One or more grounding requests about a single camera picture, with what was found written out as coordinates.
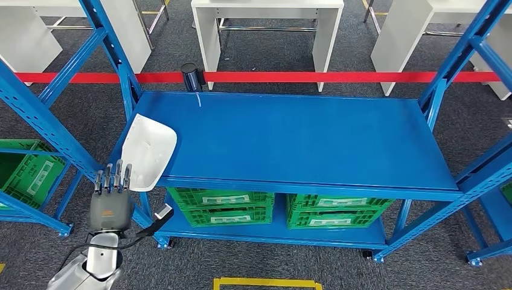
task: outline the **red barrier tape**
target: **red barrier tape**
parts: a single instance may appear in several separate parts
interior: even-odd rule
[[[436,72],[370,72],[370,71],[341,71],[341,72],[273,72],[273,71],[217,71],[205,72],[207,82],[217,83],[429,83]],[[17,72],[23,82],[49,83],[57,75],[55,72]],[[136,75],[141,83],[182,83],[181,72],[143,72]],[[493,72],[462,71],[456,77],[457,83],[499,82]],[[119,83],[117,74],[105,72],[80,72],[70,83]]]

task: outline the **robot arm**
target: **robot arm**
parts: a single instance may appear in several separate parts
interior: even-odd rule
[[[69,264],[61,267],[50,280],[47,290],[110,290],[124,274],[121,268],[123,256],[120,250],[131,247],[144,237],[154,235],[174,215],[174,210],[164,204],[163,208],[155,213],[154,223],[134,236],[126,236],[124,231],[130,228],[134,209],[129,195],[132,166],[131,164],[126,166],[121,184],[122,165],[122,160],[116,164],[112,188],[110,188],[112,164],[106,167],[104,174],[103,171],[97,172],[89,217],[93,238],[89,244],[78,245],[73,250],[81,247],[89,248]],[[118,246],[120,239],[131,237],[136,237],[137,240]]]

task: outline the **gray carpet floor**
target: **gray carpet floor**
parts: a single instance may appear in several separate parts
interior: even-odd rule
[[[378,1],[376,10],[386,11],[390,0]],[[154,10],[157,0],[144,0],[143,10]],[[156,49],[144,71],[176,71],[185,62],[202,65],[195,30],[191,28],[190,0],[172,0],[171,20],[161,21],[153,33]],[[330,69],[333,71],[372,71],[370,53],[377,35],[371,24],[363,24],[360,0],[345,1],[339,34]],[[67,19],[64,24],[83,23]],[[310,21],[238,21],[231,24],[311,25]],[[463,30],[431,25],[449,31]],[[55,31],[64,47],[47,71],[57,71],[73,55],[87,31]],[[456,39],[423,37],[406,70],[436,70]],[[219,70],[313,71],[313,35],[308,33],[224,32]],[[96,50],[82,71],[112,71],[102,50]],[[184,90],[182,85],[145,85],[147,89]],[[416,98],[422,84],[399,84],[392,96]],[[42,85],[33,85],[35,93]],[[224,84],[215,91],[318,94],[315,84]],[[379,84],[326,84],[322,95],[364,95],[381,97]],[[125,125],[118,85],[69,85],[51,110],[79,142],[104,163]],[[40,138],[5,104],[0,104],[0,138]],[[512,101],[499,101],[488,86],[454,84],[446,92],[435,137],[446,161],[457,174],[471,160],[508,133],[501,118],[512,117]],[[65,177],[69,183],[72,175]],[[82,180],[64,212],[63,220],[75,223],[74,233],[60,239],[41,225],[0,222],[0,289],[45,289],[55,274],[65,251],[82,243],[87,232],[89,197],[92,184]],[[47,208],[52,212],[63,195],[60,188]],[[153,206],[162,202],[164,191],[150,193]],[[432,204],[413,203],[410,219]],[[392,229],[399,201],[383,215]],[[492,226],[478,204],[472,204],[478,222],[490,242],[497,241]],[[476,249],[476,242],[462,214],[456,213],[410,244],[375,264],[361,258],[358,250],[230,242],[223,240],[177,239],[176,248],[158,250],[146,239],[124,251],[126,277],[116,289],[211,289],[215,277],[269,277],[312,279],[324,289],[504,289],[512,288],[512,260],[497,257],[472,268],[464,261],[464,251]],[[226,286],[223,289],[265,289]]]

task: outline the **crate label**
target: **crate label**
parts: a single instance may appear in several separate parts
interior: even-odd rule
[[[326,225],[349,225],[352,219],[312,219],[309,225],[318,227]]]
[[[241,202],[250,201],[249,195],[203,197],[203,204],[239,204]]]
[[[211,217],[212,224],[227,224],[230,222],[250,222],[251,216],[224,216],[224,217]]]
[[[27,189],[27,192],[31,195],[35,195],[37,193],[37,190],[43,183],[43,181],[46,179],[46,176],[48,176],[48,173],[50,172],[51,168],[53,167],[53,162],[45,161],[45,164],[37,174],[36,178],[34,178],[34,181],[32,181],[32,184]]]
[[[343,199],[330,199],[322,198],[318,201],[319,207],[335,207],[338,205],[364,205],[367,198],[343,198]]]

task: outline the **black cable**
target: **black cable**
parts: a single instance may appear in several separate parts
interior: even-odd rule
[[[131,243],[128,243],[126,245],[123,245],[123,246],[103,246],[103,245],[96,245],[94,243],[82,243],[80,245],[76,245],[74,247],[71,248],[71,250],[68,252],[68,254],[66,255],[66,258],[64,259],[64,261],[62,261],[62,263],[60,264],[60,267],[59,267],[59,270],[57,272],[59,272],[60,270],[62,270],[62,268],[64,268],[64,265],[66,264],[66,262],[68,261],[69,257],[71,256],[71,254],[76,251],[77,249],[79,248],[83,248],[83,247],[94,247],[94,248],[100,248],[100,249],[105,249],[105,250],[123,250],[123,249],[128,249],[130,248],[131,246],[133,246],[134,244],[140,242],[143,238],[145,237],[140,237],[138,238],[137,240],[134,240],[133,242]]]

